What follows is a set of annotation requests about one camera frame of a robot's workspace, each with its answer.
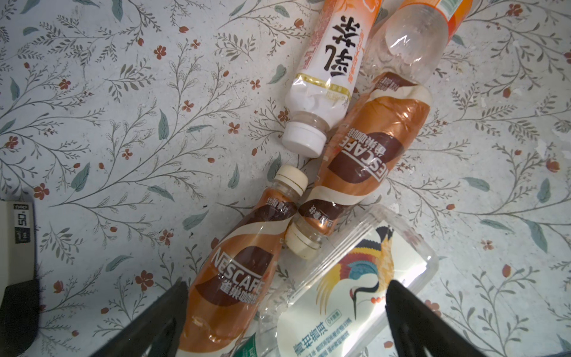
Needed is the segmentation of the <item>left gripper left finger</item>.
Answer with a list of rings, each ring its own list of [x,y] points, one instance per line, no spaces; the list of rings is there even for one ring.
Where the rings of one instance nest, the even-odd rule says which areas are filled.
[[[174,356],[185,323],[188,286],[178,282],[94,356]]]

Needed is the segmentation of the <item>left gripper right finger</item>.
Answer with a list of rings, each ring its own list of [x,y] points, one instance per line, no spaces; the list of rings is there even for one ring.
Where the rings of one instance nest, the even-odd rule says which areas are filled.
[[[385,309],[398,356],[483,357],[398,281],[388,286]]]

